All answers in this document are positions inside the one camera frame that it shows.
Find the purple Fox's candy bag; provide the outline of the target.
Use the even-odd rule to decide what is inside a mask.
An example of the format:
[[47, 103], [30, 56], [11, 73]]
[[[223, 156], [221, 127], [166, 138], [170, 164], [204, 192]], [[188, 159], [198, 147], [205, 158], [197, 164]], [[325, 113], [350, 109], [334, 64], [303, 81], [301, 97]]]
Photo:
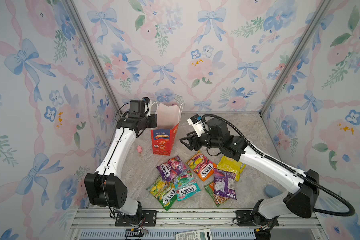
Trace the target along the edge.
[[187, 167], [179, 156], [175, 156], [158, 165], [157, 169], [166, 182], [172, 182], [179, 174], [187, 170]]

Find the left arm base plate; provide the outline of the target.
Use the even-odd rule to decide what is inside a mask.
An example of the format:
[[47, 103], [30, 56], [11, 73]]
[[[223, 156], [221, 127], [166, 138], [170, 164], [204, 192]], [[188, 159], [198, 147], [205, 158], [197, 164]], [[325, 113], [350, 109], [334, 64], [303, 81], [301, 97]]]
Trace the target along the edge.
[[117, 213], [116, 227], [155, 227], [157, 222], [157, 211], [138, 210], [133, 216]]

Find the red paper gift bag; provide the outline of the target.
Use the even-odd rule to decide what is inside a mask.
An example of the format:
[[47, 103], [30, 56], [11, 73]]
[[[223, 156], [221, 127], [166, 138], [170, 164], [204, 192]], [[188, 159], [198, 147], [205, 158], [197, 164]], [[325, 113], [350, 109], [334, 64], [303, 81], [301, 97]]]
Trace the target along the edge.
[[157, 127], [151, 130], [154, 155], [169, 156], [171, 154], [183, 107], [184, 104], [167, 106], [160, 103], [158, 105]]

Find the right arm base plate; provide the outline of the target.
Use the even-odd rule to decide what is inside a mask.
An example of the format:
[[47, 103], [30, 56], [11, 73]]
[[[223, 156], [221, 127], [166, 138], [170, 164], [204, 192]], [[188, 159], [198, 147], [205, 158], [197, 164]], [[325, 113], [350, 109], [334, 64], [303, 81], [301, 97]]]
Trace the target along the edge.
[[261, 214], [252, 210], [237, 210], [236, 217], [233, 218], [233, 223], [239, 227], [278, 227], [278, 220], [268, 220]]

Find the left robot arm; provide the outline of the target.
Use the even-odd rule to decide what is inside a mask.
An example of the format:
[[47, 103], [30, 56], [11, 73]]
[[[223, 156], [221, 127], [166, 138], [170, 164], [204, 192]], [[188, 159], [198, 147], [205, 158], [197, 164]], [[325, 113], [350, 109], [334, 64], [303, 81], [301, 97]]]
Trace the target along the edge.
[[108, 207], [128, 217], [141, 219], [142, 205], [128, 196], [128, 188], [121, 173], [135, 140], [145, 129], [157, 127], [157, 115], [151, 113], [149, 98], [131, 100], [126, 111], [117, 120], [114, 139], [108, 152], [94, 173], [85, 176], [84, 184], [91, 205]]

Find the teal Fox's candy bag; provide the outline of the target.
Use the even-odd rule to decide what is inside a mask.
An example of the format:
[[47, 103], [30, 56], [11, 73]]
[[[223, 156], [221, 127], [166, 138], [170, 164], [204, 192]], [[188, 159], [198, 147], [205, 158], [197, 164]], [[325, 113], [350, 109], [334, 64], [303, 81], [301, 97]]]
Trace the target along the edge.
[[185, 170], [180, 173], [175, 177], [173, 183], [175, 185], [178, 201], [189, 199], [201, 191], [190, 170]]

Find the purple white snack packet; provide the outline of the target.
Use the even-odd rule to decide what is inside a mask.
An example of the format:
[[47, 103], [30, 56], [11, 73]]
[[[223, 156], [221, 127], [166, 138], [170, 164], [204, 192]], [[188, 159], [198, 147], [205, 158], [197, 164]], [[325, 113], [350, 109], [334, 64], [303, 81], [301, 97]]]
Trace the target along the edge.
[[236, 174], [226, 172], [223, 170], [214, 170], [214, 193], [217, 196], [236, 200], [237, 194], [235, 191]]

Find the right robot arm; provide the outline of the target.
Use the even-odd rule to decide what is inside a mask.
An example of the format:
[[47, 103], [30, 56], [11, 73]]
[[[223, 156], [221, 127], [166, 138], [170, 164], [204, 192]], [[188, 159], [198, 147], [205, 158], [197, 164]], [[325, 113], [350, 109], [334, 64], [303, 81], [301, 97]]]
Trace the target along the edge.
[[317, 173], [305, 173], [293, 168], [259, 150], [241, 131], [227, 120], [216, 116], [194, 115], [187, 120], [193, 127], [180, 141], [189, 150], [198, 151], [202, 147], [219, 149], [225, 157], [249, 165], [272, 178], [285, 188], [281, 195], [268, 200], [259, 200], [242, 224], [264, 226], [274, 222], [279, 216], [294, 214], [309, 219], [314, 211], [319, 189], [310, 184], [318, 182]]

